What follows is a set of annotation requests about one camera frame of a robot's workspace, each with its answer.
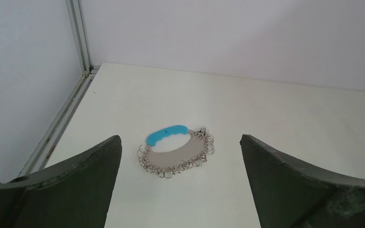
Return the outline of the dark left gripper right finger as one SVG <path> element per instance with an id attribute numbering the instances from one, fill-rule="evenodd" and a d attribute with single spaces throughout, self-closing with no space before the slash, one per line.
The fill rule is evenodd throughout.
<path id="1" fill-rule="evenodd" d="M 263 228 L 365 228 L 365 179 L 329 171 L 251 135 L 240 140 Z"/>

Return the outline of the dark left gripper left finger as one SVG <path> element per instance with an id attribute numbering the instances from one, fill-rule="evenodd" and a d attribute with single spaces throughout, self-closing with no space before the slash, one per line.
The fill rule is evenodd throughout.
<path id="1" fill-rule="evenodd" d="M 0 228 L 102 228 L 122 157 L 111 136 L 40 171 L 0 183 Z"/>

